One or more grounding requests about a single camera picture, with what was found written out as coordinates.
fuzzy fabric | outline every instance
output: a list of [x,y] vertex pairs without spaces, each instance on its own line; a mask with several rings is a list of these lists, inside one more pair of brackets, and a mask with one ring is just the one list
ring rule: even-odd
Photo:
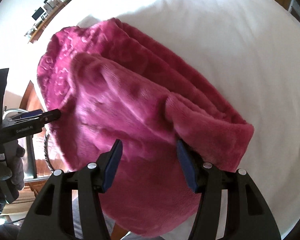
[[71,169],[122,140],[113,185],[99,197],[107,215],[138,235],[167,233],[198,208],[178,162],[179,138],[235,171],[253,135],[200,73],[118,19],[53,35],[37,74],[47,108],[62,112],[51,133]]

white wall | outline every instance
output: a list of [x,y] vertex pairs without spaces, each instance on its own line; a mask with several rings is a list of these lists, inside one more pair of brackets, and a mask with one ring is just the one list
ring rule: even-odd
[[17,95],[16,98],[5,96],[4,104],[8,108],[19,106],[29,80],[36,75],[38,56],[24,34],[33,25],[31,16],[43,1],[2,0],[0,3],[0,68],[10,68],[7,91]]

white bed sheet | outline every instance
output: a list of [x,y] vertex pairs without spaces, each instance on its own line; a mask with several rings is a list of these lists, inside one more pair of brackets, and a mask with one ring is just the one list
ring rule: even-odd
[[[111,17],[181,56],[254,125],[240,167],[284,237],[300,218],[300,23],[274,0],[73,0],[33,45],[34,65],[61,28]],[[163,237],[187,239],[193,221]]]

metal screw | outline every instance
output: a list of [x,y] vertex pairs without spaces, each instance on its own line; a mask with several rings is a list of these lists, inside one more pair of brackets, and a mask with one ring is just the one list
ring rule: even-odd
[[245,169],[239,169],[238,172],[241,175],[246,175],[247,174],[247,171]]
[[54,172],[53,172],[53,175],[54,176],[59,176],[59,175],[61,175],[62,174],[62,170],[55,170]]
[[88,169],[94,169],[96,168],[97,164],[96,163],[89,163],[88,164]]
[[204,163],[203,167],[206,169],[211,169],[212,168],[212,164],[211,163]]

pink blanket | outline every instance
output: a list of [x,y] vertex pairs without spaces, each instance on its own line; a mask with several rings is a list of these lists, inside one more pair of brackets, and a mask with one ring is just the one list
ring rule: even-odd
[[118,225],[143,236],[167,233],[197,210],[200,196],[177,159],[179,138],[235,171],[253,134],[201,74],[118,19],[53,35],[38,83],[47,108],[62,112],[51,132],[71,169],[122,140],[114,183],[100,201]]

